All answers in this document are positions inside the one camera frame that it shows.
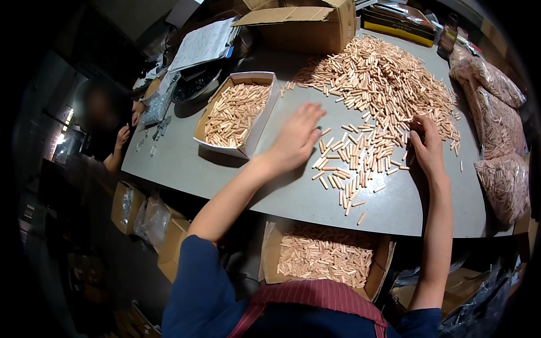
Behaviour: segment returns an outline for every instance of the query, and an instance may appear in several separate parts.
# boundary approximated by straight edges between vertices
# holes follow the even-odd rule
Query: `white cardboard box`
[[[265,108],[259,112],[256,116],[252,127],[248,131],[246,136],[246,141],[244,144],[239,147],[221,147],[218,145],[212,145],[204,141],[204,127],[205,123],[208,121],[208,115],[210,114],[212,107],[214,106],[215,101],[219,101],[221,94],[229,87],[232,87],[239,83],[257,83],[257,84],[268,84],[270,85],[269,96],[267,102],[265,103]],[[231,156],[236,156],[240,158],[250,159],[252,158],[255,147],[258,144],[259,138],[263,133],[263,128],[267,123],[269,115],[271,114],[274,104],[280,95],[278,80],[276,79],[276,74],[271,71],[247,71],[241,73],[232,73],[229,77],[221,84],[218,88],[218,91],[208,100],[208,106],[205,109],[203,115],[199,119],[197,126],[194,131],[194,140],[197,141],[203,148],[215,151],[217,153],[227,154]]]

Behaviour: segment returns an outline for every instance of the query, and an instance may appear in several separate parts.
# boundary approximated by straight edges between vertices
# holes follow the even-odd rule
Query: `hand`
[[[423,115],[414,115],[411,127],[410,138],[415,147],[417,161],[419,161],[429,183],[431,180],[437,180],[445,176],[443,146],[438,133],[438,127],[436,127],[434,121]],[[417,131],[424,131],[425,144],[421,142]]]
[[[122,149],[122,147],[128,140],[129,136],[130,136],[130,128],[127,125],[125,125],[118,131],[118,134],[116,135],[115,149],[118,149],[118,150]]]
[[[138,125],[140,119],[141,119],[141,112],[139,111],[134,112],[133,115],[131,116],[131,126],[135,127],[136,125]]]
[[[264,153],[274,176],[308,161],[314,144],[321,137],[321,130],[315,129],[315,125],[326,113],[321,103],[306,102],[289,117],[280,135]]]

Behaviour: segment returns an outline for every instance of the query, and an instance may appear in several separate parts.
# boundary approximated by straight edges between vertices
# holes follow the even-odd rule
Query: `black shirt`
[[[116,137],[120,129],[128,124],[130,127],[130,136],[122,147],[123,154],[126,153],[131,137],[133,136],[136,127],[131,126],[131,116],[133,112],[133,101],[124,94],[111,93],[111,101],[114,109],[120,116],[120,122],[111,131],[96,132],[90,134],[89,146],[83,153],[87,156],[94,156],[97,160],[105,161],[105,159],[115,151]]]

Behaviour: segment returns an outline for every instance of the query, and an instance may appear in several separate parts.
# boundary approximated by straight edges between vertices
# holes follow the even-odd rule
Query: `gray table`
[[[382,37],[385,41],[419,56],[426,62],[425,67],[429,72],[435,74],[437,79],[443,78],[446,86],[451,87],[447,75],[448,65],[437,56],[436,47],[429,49],[399,38],[373,32],[370,34]],[[259,50],[239,62],[236,71],[274,71],[280,83],[284,84],[293,78],[306,58],[307,55],[302,54]],[[296,88],[294,91],[286,92],[284,98],[278,99],[270,115],[256,148],[256,154],[269,148],[287,117],[301,103],[308,100],[321,101],[328,111],[320,121],[323,129],[332,128],[325,136],[326,140],[331,137],[341,138],[344,133],[340,128],[342,124],[362,124],[360,112],[347,110],[342,103],[334,103],[335,99],[333,96],[326,98],[314,89]],[[145,137],[145,132],[139,128],[131,140],[122,170],[172,189],[212,198],[242,170],[245,161],[206,151],[198,146],[192,137],[204,107],[195,109],[198,110],[197,113],[184,117],[191,114],[190,110],[193,111],[194,107],[179,107],[172,104],[166,115],[173,116],[166,135],[154,142],[150,136],[154,133],[155,127],[151,128],[150,136],[136,152],[136,144]],[[484,237],[511,234],[512,227],[497,232],[498,230],[486,225],[489,223],[486,206],[473,167],[473,163],[478,160],[477,141],[473,124],[464,115],[461,113],[462,119],[455,122],[461,135],[460,156],[455,157],[454,151],[449,150],[449,141],[444,143],[445,167],[452,182],[454,236]],[[157,149],[155,155],[150,157],[153,144]],[[395,148],[392,159],[400,161],[403,154],[404,149]],[[299,168],[263,187],[248,208],[269,215],[328,226],[388,234],[421,235],[428,197],[426,180],[423,179],[418,164],[410,172],[400,170],[391,176],[386,176],[385,173],[374,175],[374,180],[369,182],[368,188],[363,189],[355,199],[366,200],[366,204],[352,208],[349,216],[345,217],[344,209],[338,205],[337,190],[326,191],[319,181],[311,180],[316,174],[311,165],[318,156],[319,150],[313,153],[306,167]],[[462,173],[460,160],[464,164]],[[336,165],[346,168],[345,163],[333,161]],[[374,187],[381,184],[386,184],[387,187],[377,194],[372,193]],[[357,220],[363,211],[366,211],[366,217],[361,226],[357,226]]]

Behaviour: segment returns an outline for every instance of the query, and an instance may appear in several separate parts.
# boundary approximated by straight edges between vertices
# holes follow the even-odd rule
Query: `blue sleeve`
[[[218,249],[192,235],[180,249],[169,305],[163,312],[163,337],[197,336],[206,324],[235,304],[235,290],[220,266]]]
[[[406,313],[394,329],[402,338],[437,337],[441,309],[420,309]]]

